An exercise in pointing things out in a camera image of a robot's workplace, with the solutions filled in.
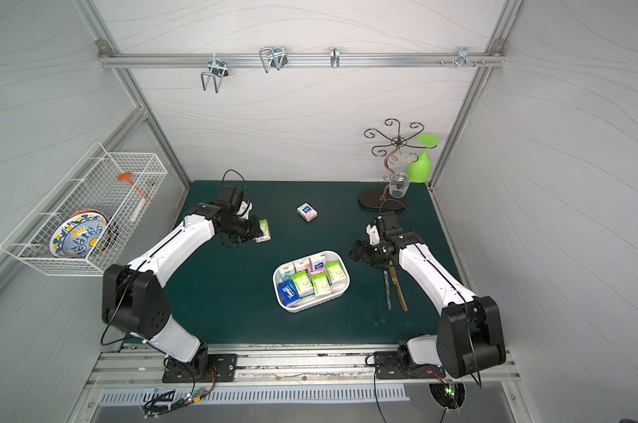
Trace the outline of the green tissue pack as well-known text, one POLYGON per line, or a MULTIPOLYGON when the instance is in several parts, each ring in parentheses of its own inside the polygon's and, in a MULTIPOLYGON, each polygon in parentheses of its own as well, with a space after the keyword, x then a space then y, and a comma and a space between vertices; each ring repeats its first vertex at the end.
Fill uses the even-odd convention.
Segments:
POLYGON ((324 271, 311 273, 310 280, 317 298, 331 294, 331 284, 324 271))
POLYGON ((325 272, 332 286, 347 281, 347 273, 340 260, 327 263, 325 272))
POLYGON ((314 294, 314 289, 310 280, 310 276, 307 272, 295 273, 292 277, 295 290, 301 298, 314 294))
POLYGON ((265 243, 271 239, 271 232, 269 228, 268 220, 260 220, 259 227, 261 230, 261 235, 256 238, 257 243, 265 243))

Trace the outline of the teal cartoon pack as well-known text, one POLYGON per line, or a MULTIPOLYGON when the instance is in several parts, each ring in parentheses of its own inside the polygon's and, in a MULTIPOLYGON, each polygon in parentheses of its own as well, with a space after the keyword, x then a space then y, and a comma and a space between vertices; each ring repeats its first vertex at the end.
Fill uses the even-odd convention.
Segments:
POLYGON ((278 268, 278 273, 280 274, 281 281, 291 280, 294 274, 296 273, 294 264, 293 263, 282 264, 278 268))

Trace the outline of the white plastic storage box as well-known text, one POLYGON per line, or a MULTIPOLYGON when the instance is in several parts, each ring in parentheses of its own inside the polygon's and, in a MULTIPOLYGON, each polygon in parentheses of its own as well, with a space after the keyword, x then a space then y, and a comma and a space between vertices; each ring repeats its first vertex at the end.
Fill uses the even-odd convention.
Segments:
POLYGON ((343 259, 330 250, 281 264, 271 280, 278 304, 289 313, 338 299, 351 284, 343 259))

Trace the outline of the dark blue Tempo pack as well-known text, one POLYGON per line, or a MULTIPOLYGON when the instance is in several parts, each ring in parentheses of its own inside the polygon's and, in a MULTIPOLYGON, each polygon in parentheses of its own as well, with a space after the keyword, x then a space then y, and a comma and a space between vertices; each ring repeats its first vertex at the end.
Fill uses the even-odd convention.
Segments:
POLYGON ((285 308, 294 307, 301 300, 301 296, 298 294, 292 280, 286 280, 279 284, 277 293, 281 305, 285 308))

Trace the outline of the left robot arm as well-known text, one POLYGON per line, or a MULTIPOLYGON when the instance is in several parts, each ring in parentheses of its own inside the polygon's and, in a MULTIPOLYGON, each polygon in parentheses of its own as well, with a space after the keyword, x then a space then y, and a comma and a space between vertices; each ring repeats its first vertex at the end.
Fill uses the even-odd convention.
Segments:
POLYGON ((172 315, 164 288, 203 244, 226 235, 237 244, 263 235, 245 192, 222 185, 218 197, 199 203, 162 240, 128 264, 112 264, 102 277, 102 321, 144 340, 170 359, 201 365, 207 346, 172 315))

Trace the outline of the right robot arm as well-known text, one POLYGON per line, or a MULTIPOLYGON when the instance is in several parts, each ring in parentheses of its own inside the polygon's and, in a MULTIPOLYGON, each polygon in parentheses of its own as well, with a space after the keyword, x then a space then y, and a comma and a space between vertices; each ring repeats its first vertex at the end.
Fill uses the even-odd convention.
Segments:
POLYGON ((398 267, 421 287, 439 313, 437 333, 405 342, 411 361, 434 364, 460 378, 507 361, 498 304, 463 286, 433 255, 421 236, 405 232, 393 211, 367 225, 366 241, 352 245, 349 258, 387 270, 398 267))

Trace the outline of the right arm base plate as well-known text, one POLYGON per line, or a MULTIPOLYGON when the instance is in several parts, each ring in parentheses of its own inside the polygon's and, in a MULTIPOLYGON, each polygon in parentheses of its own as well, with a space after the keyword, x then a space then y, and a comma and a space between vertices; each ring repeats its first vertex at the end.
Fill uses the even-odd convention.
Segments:
POLYGON ((445 379, 446 372, 435 364, 417 364, 406 350, 374 352, 366 364, 375 369, 377 380, 437 380, 445 379))

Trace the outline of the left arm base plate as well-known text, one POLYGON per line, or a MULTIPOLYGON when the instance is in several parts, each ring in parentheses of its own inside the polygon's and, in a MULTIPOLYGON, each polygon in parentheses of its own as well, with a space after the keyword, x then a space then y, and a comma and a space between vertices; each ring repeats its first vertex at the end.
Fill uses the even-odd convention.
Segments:
POLYGON ((232 382, 237 359, 236 354, 198 354, 192 361, 183 363, 167 357, 161 381, 164 384, 232 382))

